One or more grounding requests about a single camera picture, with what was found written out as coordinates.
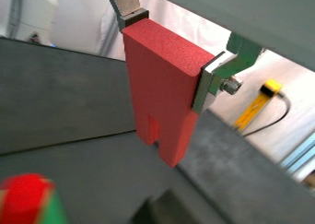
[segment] red and green object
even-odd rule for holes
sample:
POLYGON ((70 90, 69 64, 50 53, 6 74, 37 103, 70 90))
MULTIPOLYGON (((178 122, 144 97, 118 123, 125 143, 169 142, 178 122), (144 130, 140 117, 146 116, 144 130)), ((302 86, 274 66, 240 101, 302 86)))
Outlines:
POLYGON ((54 185, 42 176, 9 177, 0 189, 0 224, 66 223, 54 185))
POLYGON ((197 114, 192 111, 201 67, 213 55, 149 19, 122 29, 136 133, 168 166, 181 160, 197 114))

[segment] machine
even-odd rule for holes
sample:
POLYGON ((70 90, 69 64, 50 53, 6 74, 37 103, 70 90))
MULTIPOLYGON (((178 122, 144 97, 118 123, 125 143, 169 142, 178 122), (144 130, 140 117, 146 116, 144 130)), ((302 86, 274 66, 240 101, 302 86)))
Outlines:
MULTIPOLYGON (((204 17, 217 17, 217 23, 233 31, 228 52, 217 56, 228 53, 230 61, 225 57, 221 65, 220 61, 208 61, 205 66, 212 69, 206 71, 205 67, 194 76, 200 78, 192 84, 190 100, 184 103, 196 115, 206 95, 213 99, 221 89, 236 91, 241 83, 232 75, 254 63, 261 46, 272 48, 276 43, 278 53, 298 62, 305 59, 305 66, 310 68, 306 57, 312 49, 296 56, 293 54, 301 53, 304 48, 284 44, 296 41, 294 36, 276 40, 274 35, 268 36, 268 25, 264 32, 256 29, 257 37, 252 35, 252 25, 248 30, 245 24, 234 28, 234 23, 257 17, 254 10, 260 10, 260 0, 172 1, 204 17), (228 12, 240 12, 242 18, 225 16, 226 12, 213 14, 220 7, 236 5, 241 11, 229 8, 228 12)), ((274 0, 265 2, 278 5, 274 0)), ((128 37, 137 38, 140 35, 133 36, 136 29, 130 27, 144 23, 141 18, 148 12, 136 2, 134 9, 126 9, 125 13, 116 11, 121 31, 128 30, 128 37)), ((129 89, 121 61, 7 39, 0 39, 0 48, 0 96, 3 99, 0 179, 25 172, 53 179, 69 223, 126 223, 141 220, 141 210, 152 218, 152 222, 144 220, 146 224, 165 223, 160 217, 168 217, 169 213, 181 215, 181 223, 313 222, 315 200, 306 189, 210 112, 198 116, 184 159, 174 169, 165 166, 157 159, 156 147, 144 147, 134 134, 133 89, 129 89)))

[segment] black cable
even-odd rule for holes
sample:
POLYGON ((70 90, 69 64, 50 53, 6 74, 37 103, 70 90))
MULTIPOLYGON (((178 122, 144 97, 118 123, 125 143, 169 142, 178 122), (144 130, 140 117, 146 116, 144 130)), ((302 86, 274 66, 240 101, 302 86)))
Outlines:
POLYGON ((262 129, 268 128, 268 127, 272 126, 273 124, 277 124, 277 123, 281 121, 281 119, 288 115, 288 113, 289 113, 289 111, 290 111, 290 101, 289 101, 289 99, 286 98, 286 96, 285 96, 282 93, 280 93, 280 92, 276 94, 276 96, 280 97, 280 99, 282 99, 282 101, 284 101, 284 103, 285 103, 286 109, 285 109, 284 114, 282 114, 282 115, 280 116, 280 118, 276 119, 272 123, 264 125, 264 126, 262 126, 261 128, 258 128, 257 130, 254 130, 254 131, 252 131, 252 132, 244 134, 242 137, 250 136, 252 134, 254 134, 256 132, 258 132, 258 131, 261 131, 262 129))

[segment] red rectangular block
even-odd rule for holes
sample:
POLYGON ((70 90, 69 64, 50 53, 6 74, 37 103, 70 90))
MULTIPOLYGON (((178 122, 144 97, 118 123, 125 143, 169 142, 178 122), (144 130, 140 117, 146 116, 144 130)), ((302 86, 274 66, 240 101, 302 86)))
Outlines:
POLYGON ((197 114, 192 100, 201 67, 213 55, 149 19, 122 30, 136 133, 173 167, 181 160, 197 114))

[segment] white wall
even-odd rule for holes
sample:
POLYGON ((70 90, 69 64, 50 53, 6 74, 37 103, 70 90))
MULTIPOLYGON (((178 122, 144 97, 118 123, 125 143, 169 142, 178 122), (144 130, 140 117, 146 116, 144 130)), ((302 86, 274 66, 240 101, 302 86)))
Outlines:
POLYGON ((6 36, 10 0, 0 0, 0 36, 6 36))
POLYGON ((101 18, 109 5, 108 0, 57 0, 57 2, 51 43, 63 49, 97 53, 101 18))

